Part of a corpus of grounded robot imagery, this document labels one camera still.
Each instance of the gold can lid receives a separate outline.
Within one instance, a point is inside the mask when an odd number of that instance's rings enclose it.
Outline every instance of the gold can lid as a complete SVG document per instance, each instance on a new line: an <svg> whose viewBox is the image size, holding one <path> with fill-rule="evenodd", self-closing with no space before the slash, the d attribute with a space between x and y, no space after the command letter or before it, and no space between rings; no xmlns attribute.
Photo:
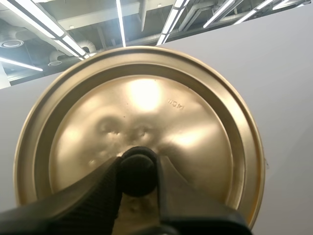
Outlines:
<svg viewBox="0 0 313 235"><path fill-rule="evenodd" d="M17 201L58 192L134 146L168 158L193 187L253 225L265 172L248 108L209 66L157 47L110 50L50 85L18 142Z"/></svg>

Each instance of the black rubber tip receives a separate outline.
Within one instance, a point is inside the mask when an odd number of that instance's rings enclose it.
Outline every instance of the black rubber tip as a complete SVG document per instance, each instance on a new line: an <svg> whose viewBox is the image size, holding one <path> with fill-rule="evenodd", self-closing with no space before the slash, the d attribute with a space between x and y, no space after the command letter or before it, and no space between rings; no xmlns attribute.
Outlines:
<svg viewBox="0 0 313 235"><path fill-rule="evenodd" d="M118 171L118 186L127 195L141 197L157 186L157 169L151 158L142 153L124 157Z"/></svg>

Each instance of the fluorescent light tube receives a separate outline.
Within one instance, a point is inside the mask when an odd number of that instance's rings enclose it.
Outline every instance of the fluorescent light tube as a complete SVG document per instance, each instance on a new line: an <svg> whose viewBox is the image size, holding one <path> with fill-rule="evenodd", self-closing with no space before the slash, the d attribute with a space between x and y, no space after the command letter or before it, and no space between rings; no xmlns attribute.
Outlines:
<svg viewBox="0 0 313 235"><path fill-rule="evenodd" d="M165 23L165 26L163 28L162 33L164 33L164 34L168 33L168 30L170 29L170 26L172 25L172 22L174 21L175 16L177 15L177 13L178 13L178 10L172 9L169 17L167 18L167 21Z"/></svg>
<svg viewBox="0 0 313 235"><path fill-rule="evenodd" d="M164 42L163 42L163 43L166 42L166 40L168 39L169 36L170 36L170 34L168 34L168 35L166 36L166 38L164 39Z"/></svg>
<svg viewBox="0 0 313 235"><path fill-rule="evenodd" d="M121 29L123 47L126 47L124 25L123 25L123 16L122 16L122 7L121 7L120 0L116 0L116 6L117 6L117 14L118 14L118 20L119 20L119 27Z"/></svg>
<svg viewBox="0 0 313 235"><path fill-rule="evenodd" d="M6 62L6 63L9 63L9 64L13 64L13 65L22 66L22 67L29 68L29 69L32 69L32 70L43 71L43 69L41 69L41 68L34 67L34 66L31 66L31 65L27 65L27 64L24 64L24 63L20 63L20 62L14 61L14 60L5 59L5 58L2 58L2 57L0 57L0 61Z"/></svg>
<svg viewBox="0 0 313 235"><path fill-rule="evenodd" d="M158 39L158 42L157 42L157 46L158 45L161 45L162 44L162 42L163 42L163 40L164 40L164 38L165 38L165 35L164 34L161 34L161 36L160 36L160 38Z"/></svg>
<svg viewBox="0 0 313 235"><path fill-rule="evenodd" d="M277 4L276 6L273 7L273 10L276 10L278 8L281 8L282 5L284 5L286 2L288 2L289 0L283 0L281 3Z"/></svg>
<svg viewBox="0 0 313 235"><path fill-rule="evenodd" d="M41 21L45 26L51 29L56 35L61 37L64 31L58 27L58 25L50 19L35 3L31 0L15 0L19 5L24 7L30 14Z"/></svg>
<svg viewBox="0 0 313 235"><path fill-rule="evenodd" d="M172 25L172 28L171 28L170 32L173 31L175 25L177 24L177 21L179 20L180 16L182 15L182 12L184 11L184 9L180 10L180 13L178 14L178 16L177 16L177 18L176 18L174 24Z"/></svg>
<svg viewBox="0 0 313 235"><path fill-rule="evenodd" d="M16 8L14 5L12 5L11 3L9 3L6 0L0 0L0 3L2 3L5 7L9 8L11 11L13 11L15 14L17 14L19 17L21 17L23 20L27 21L28 23L30 23L32 26L34 26L36 29L38 29L39 31L41 31L45 36L49 37L49 38L54 38L54 36L49 33L47 30L45 30L44 28L42 28L39 24L37 24L36 22L34 22L31 18L29 18L27 15L25 15L22 11L20 11L18 8Z"/></svg>
<svg viewBox="0 0 313 235"><path fill-rule="evenodd" d="M72 51L71 49L69 49L65 44L63 44L62 42L60 42L59 40L55 41L57 44L59 44L61 47L63 47L65 50L67 50L69 53L71 53L72 55L78 57L78 55Z"/></svg>
<svg viewBox="0 0 313 235"><path fill-rule="evenodd" d="M63 41L69 44L75 51L77 51L80 55L85 55L86 52L68 35L63 38Z"/></svg>
<svg viewBox="0 0 313 235"><path fill-rule="evenodd" d="M260 5L258 5L258 6L256 7L256 9L261 10L263 7L269 5L272 1L274 1L274 0L266 0L266 1L264 1L263 3L261 3Z"/></svg>
<svg viewBox="0 0 313 235"><path fill-rule="evenodd" d="M189 2L189 0L187 0L187 1L185 2L184 6L186 6L186 5L188 4L188 2Z"/></svg>
<svg viewBox="0 0 313 235"><path fill-rule="evenodd" d="M184 0L176 0L176 2L174 3L174 7L181 7L183 1Z"/></svg>
<svg viewBox="0 0 313 235"><path fill-rule="evenodd" d="M243 16L241 19L239 19L238 21L236 21L235 24L240 24L241 22L245 21L246 19L250 18L252 15L254 15L256 13L256 10L252 10L250 11L248 14L246 14L245 16Z"/></svg>
<svg viewBox="0 0 313 235"><path fill-rule="evenodd" d="M224 6L217 10L217 12L204 24L204 28L206 28L209 24L211 24L215 19L221 15L235 0L228 0Z"/></svg>

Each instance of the can rim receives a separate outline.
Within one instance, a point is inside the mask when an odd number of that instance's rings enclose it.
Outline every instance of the can rim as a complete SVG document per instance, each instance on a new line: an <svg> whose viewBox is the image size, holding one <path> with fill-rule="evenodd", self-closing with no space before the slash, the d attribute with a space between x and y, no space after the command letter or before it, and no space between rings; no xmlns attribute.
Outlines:
<svg viewBox="0 0 313 235"><path fill-rule="evenodd" d="M58 76L46 89L45 91L41 94L41 96L37 99L37 101L35 102L34 106L32 107L32 109L30 110L23 126L22 126L22 130L21 133L19 135L18 138L18 142L17 142L17 147L16 147L16 151L15 151L15 157L14 157L14 164L13 164L13 184L14 184L14 189L15 189L15 197L16 197L16 202L17 205L21 205L21 199L19 197L19 182L17 179L17 172L18 172L18 160L19 160L19 153L20 153L20 149L21 149L21 145L22 145L22 141L23 141L23 137L27 131L27 127L28 124L30 123L30 121L32 120L32 118L35 115L35 110L38 109L39 105L44 102L45 97L49 96L49 92L52 90L52 88L56 87L57 84L59 82L62 82L64 79L66 79L67 77L70 77L71 74L73 74L73 72L77 69L79 69L82 65L85 65L85 67L89 64L92 64L94 61L100 60L103 57L108 57L111 54L115 54L117 52L121 52L121 51L125 51L125 50L138 50L138 49L142 49L142 50L153 50L153 51L158 51L158 52L166 52L166 53L171 53L174 54L178 57L183 57L184 59L187 59L195 64L200 65L201 67L203 67L205 70L209 71L210 73L212 73L217 79L219 79L219 82L221 82L221 84L223 84L224 87L227 88L227 90L232 94L232 96L234 97L234 99L238 102L238 105L241 107L244 115L247 117L247 122L249 124L249 127L251 129L251 132L253 134L253 138L254 138L254 143L257 149L258 154L260 155L259 161L260 161L260 178L259 178L259 187L258 187L258 198L256 199L256 207L254 210L254 213L251 215L251 221L249 224L249 227L252 228L255 220L257 218L257 214L260 210L260 206L261 206L261 202L262 202L262 198L263 198L263 192L264 192L264 184L265 184L265 167L264 167L264 151L263 151L263 147L262 147L262 141L260 138L260 134L257 128L257 125L255 123L255 120L253 119L249 108L247 107L246 103L244 102L244 100L242 99L242 97L240 96L240 94L236 91L236 89L221 75L219 74L216 70L214 70L213 68L211 68L210 66L208 66L207 64L205 64L204 62L188 55L185 54L183 52L180 51L175 51L175 50L171 50L171 49L166 49L166 48L162 48L162 47L147 47L147 46L135 46L135 47L121 47L121 48L117 48L117 49L112 49L109 51L105 51L103 53L97 54L93 57L91 57L88 60L85 61L81 61L77 64L75 64L74 66L70 67L69 69L67 69L66 71L64 71L60 76Z"/></svg>

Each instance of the white wall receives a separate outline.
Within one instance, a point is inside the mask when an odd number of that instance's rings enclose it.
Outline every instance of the white wall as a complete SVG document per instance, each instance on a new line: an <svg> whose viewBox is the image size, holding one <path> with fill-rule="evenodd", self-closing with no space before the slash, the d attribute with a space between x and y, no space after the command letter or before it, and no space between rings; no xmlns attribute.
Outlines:
<svg viewBox="0 0 313 235"><path fill-rule="evenodd" d="M306 235L313 230L312 25L309 4L163 45L220 72L257 122L269 169L255 235ZM0 210L14 206L8 179L23 121L53 79L0 90Z"/></svg>

